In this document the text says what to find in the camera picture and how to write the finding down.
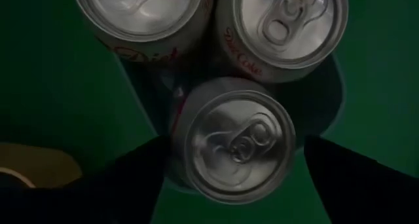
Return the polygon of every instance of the diet coke can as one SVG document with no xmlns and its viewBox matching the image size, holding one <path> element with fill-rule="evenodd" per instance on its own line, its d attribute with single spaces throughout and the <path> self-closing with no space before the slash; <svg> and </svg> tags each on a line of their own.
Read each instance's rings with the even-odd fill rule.
<svg viewBox="0 0 419 224">
<path fill-rule="evenodd" d="M 295 153 L 287 111 L 249 80 L 222 77 L 194 88 L 177 109 L 173 167 L 185 184 L 226 204 L 276 189 Z"/>
<path fill-rule="evenodd" d="M 342 37 L 348 0 L 218 0 L 217 38 L 233 66 L 264 83 L 300 79 Z"/>
<path fill-rule="evenodd" d="M 168 63 L 201 38 L 213 0 L 77 0 L 95 36 L 121 58 Z"/>
</svg>

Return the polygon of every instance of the pull tab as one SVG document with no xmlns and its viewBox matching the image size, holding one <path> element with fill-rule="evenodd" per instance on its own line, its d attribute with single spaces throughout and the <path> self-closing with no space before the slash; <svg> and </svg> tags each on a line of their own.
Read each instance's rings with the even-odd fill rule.
<svg viewBox="0 0 419 224">
<path fill-rule="evenodd" d="M 276 0 L 262 23 L 263 35 L 284 50 L 304 26 L 324 14 L 328 0 Z"/>
</svg>

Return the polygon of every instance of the silver can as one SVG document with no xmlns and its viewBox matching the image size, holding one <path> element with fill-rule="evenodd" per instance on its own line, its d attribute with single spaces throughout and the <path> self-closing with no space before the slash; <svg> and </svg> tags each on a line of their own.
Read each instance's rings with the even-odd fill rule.
<svg viewBox="0 0 419 224">
<path fill-rule="evenodd" d="M 77 0 L 95 36 L 133 62 L 171 62 L 201 38 L 213 0 Z"/>
<path fill-rule="evenodd" d="M 186 184 L 226 204 L 259 200 L 281 184 L 293 163 L 295 131 L 263 87 L 214 79 L 193 89 L 179 109 L 172 139 Z"/>
<path fill-rule="evenodd" d="M 257 81 L 309 74 L 340 41 L 348 0 L 218 0 L 217 36 L 232 64 Z"/>
</svg>

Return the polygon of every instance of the stacked cans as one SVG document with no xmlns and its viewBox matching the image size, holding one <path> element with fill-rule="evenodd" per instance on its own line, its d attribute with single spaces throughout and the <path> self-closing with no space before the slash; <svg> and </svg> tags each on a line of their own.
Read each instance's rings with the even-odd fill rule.
<svg viewBox="0 0 419 224">
<path fill-rule="evenodd" d="M 348 2 L 216 1 L 211 15 L 213 0 L 77 0 L 95 36 L 121 58 L 164 66 L 165 76 L 185 64 L 179 59 L 192 63 L 173 93 L 181 94 L 168 122 L 171 176 L 212 200 L 244 204 L 279 187 L 295 153 L 292 120 L 255 81 L 285 83 L 313 71 L 340 41 Z M 236 77 L 220 77 L 208 49 Z M 203 81 L 192 72 L 210 74 Z M 186 82 L 193 87 L 184 90 Z"/>
</svg>

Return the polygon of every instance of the aluminum can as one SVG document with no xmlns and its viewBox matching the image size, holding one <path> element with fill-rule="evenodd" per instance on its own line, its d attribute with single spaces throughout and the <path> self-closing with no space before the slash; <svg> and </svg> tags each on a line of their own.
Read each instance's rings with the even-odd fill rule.
<svg viewBox="0 0 419 224">
<path fill-rule="evenodd" d="M 77 0 L 94 35 L 133 62 L 172 62 L 201 38 L 213 0 Z"/>
<path fill-rule="evenodd" d="M 263 87 L 221 77 L 194 88 L 181 105 L 172 146 L 186 184 L 225 204 L 259 200 L 281 184 L 293 163 L 295 131 Z"/>
<path fill-rule="evenodd" d="M 264 83 L 300 79 L 331 53 L 348 0 L 218 0 L 217 40 L 234 67 Z"/>
</svg>

